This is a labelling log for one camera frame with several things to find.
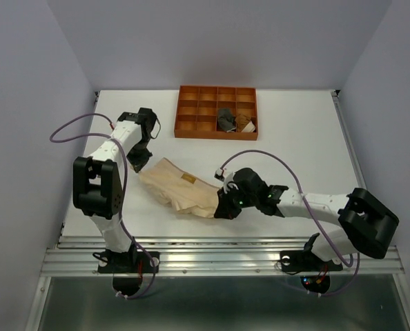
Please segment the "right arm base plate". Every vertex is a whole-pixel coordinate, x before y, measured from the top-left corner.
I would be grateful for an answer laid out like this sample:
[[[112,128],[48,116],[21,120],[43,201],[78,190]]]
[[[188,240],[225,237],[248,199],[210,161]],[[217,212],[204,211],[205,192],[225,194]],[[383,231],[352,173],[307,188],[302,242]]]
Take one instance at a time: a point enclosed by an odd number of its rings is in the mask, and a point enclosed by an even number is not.
[[[281,251],[278,263],[281,270],[285,273],[319,272],[326,270],[337,272],[343,270],[341,264],[335,264],[333,261],[324,262],[312,252],[299,250]]]

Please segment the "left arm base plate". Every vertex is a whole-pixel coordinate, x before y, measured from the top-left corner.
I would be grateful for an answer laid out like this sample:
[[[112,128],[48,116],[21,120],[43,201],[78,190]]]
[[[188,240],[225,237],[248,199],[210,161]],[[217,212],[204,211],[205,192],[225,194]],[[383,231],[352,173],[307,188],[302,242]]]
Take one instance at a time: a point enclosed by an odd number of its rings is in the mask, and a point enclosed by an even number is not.
[[[131,249],[130,252],[113,252],[105,249],[92,254],[98,262],[97,271],[100,274],[137,274],[158,273],[159,252],[143,252]]]

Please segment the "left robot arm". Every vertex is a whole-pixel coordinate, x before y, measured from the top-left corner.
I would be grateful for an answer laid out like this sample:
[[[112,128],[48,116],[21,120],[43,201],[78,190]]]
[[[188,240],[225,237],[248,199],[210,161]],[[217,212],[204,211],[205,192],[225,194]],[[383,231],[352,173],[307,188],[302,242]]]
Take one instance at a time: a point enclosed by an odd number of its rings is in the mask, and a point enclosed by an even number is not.
[[[157,115],[150,108],[124,112],[101,146],[73,163],[73,205],[93,221],[106,244],[103,252],[94,253],[100,272],[128,273],[139,269],[141,257],[124,230],[121,217],[128,177],[122,179],[120,170],[131,168],[138,173],[148,163],[153,154],[147,145],[157,122]]]

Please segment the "peach underwear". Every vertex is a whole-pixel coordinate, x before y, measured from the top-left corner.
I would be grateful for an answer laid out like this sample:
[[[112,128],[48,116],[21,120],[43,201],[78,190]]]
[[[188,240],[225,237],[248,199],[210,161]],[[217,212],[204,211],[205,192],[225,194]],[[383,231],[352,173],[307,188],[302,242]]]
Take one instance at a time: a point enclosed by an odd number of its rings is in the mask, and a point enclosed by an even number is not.
[[[140,181],[160,203],[179,214],[212,219],[218,206],[218,190],[200,178],[178,168],[167,158],[139,173]]]

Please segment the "dark grey underwear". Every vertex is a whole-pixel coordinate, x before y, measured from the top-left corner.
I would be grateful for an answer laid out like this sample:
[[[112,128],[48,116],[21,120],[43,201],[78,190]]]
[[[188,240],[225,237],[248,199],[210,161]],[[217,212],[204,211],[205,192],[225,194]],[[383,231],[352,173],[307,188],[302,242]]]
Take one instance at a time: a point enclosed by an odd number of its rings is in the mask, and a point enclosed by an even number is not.
[[[225,132],[236,131],[235,117],[230,108],[220,108],[217,111],[217,123],[220,129]]]

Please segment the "orange compartment tray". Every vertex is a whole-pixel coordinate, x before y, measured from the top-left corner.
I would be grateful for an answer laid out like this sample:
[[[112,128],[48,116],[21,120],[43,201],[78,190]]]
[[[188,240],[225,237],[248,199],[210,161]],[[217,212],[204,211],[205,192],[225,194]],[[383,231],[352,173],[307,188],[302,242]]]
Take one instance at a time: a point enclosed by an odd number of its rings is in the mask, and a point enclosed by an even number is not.
[[[253,133],[225,132],[217,123],[217,111],[230,108],[251,116]],[[256,141],[259,134],[255,88],[229,86],[180,86],[177,98],[174,135],[176,138]]]

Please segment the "brown underwear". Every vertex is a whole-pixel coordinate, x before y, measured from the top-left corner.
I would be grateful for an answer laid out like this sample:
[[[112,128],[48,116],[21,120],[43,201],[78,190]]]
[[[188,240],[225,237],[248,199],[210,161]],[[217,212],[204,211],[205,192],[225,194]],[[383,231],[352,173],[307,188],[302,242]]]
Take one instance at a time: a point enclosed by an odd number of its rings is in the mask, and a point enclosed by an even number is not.
[[[251,120],[251,116],[246,114],[239,114],[236,116],[235,127],[237,132],[242,133],[253,133],[256,131],[256,127]]]

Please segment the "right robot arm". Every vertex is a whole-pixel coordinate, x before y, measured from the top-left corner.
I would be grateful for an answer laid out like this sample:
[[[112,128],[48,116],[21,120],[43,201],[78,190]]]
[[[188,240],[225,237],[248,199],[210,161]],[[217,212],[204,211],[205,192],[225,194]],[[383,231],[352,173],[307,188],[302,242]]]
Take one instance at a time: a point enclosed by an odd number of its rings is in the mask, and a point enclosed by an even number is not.
[[[311,194],[285,185],[269,185],[250,168],[215,171],[223,183],[218,190],[216,219],[234,219],[244,208],[256,208],[270,217],[305,218],[318,232],[302,250],[285,254],[288,270],[317,270],[340,257],[361,253],[383,259],[399,225],[398,217],[368,190],[350,194]]]

